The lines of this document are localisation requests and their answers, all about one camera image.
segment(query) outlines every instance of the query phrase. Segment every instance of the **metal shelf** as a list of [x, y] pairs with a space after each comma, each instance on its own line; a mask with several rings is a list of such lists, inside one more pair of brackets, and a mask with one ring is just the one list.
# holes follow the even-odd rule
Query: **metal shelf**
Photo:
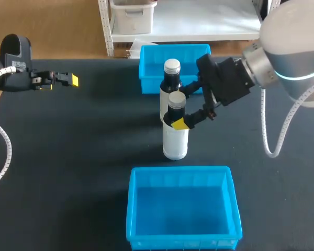
[[259, 38], [261, 0], [159, 0], [152, 33], [141, 35], [120, 34], [116, 18], [109, 22], [108, 0], [98, 2], [109, 56], [114, 55], [114, 42], [133, 42], [135, 38], [150, 42]]

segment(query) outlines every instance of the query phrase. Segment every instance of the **white bottle cap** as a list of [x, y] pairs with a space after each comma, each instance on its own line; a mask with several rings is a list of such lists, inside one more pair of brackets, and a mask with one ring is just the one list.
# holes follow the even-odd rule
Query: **white bottle cap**
[[164, 63], [164, 72], [174, 75], [180, 72], [180, 62], [177, 59], [168, 59]]
[[169, 106], [173, 109], [182, 109], [186, 105], [186, 96], [182, 92], [172, 92], [169, 95]]

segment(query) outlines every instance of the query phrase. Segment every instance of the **blue plastic bin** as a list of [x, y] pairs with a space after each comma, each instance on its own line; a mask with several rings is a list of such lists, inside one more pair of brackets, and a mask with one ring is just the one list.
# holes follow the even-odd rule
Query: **blue plastic bin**
[[178, 59], [181, 63], [181, 80], [188, 85], [198, 80], [196, 60], [211, 54], [208, 44], [144, 45], [141, 48], [139, 76], [143, 94], [159, 94], [164, 79], [164, 63]]
[[132, 250], [235, 249], [241, 238], [228, 167], [132, 170], [127, 209]]

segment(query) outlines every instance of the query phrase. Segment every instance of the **white bottle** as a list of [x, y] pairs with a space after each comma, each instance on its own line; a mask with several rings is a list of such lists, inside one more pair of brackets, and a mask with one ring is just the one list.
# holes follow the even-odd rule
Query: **white bottle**
[[164, 63], [164, 80], [160, 86], [160, 118], [163, 121], [167, 112], [169, 94], [179, 90], [182, 85], [180, 80], [180, 62], [177, 59], [168, 59]]
[[172, 92], [169, 95], [168, 112], [163, 120], [163, 152], [164, 155], [177, 161], [187, 154], [189, 129], [175, 130], [171, 123], [185, 115], [186, 97], [181, 92]]

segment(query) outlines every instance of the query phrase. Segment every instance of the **black tabletop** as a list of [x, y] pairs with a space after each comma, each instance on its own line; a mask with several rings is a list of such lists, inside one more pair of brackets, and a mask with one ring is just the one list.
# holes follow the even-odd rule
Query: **black tabletop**
[[[74, 72], [79, 88], [4, 93], [0, 125], [13, 160], [0, 181], [0, 251], [127, 251], [125, 218], [136, 166], [229, 166], [243, 239], [237, 250], [314, 250], [314, 109], [301, 108], [281, 155], [262, 146], [260, 90], [217, 110], [189, 134], [187, 156], [162, 152], [158, 95], [142, 95], [137, 60], [40, 60]], [[269, 142], [292, 105], [267, 93]], [[187, 111], [200, 108], [191, 98]], [[0, 136], [0, 169], [6, 158]]]

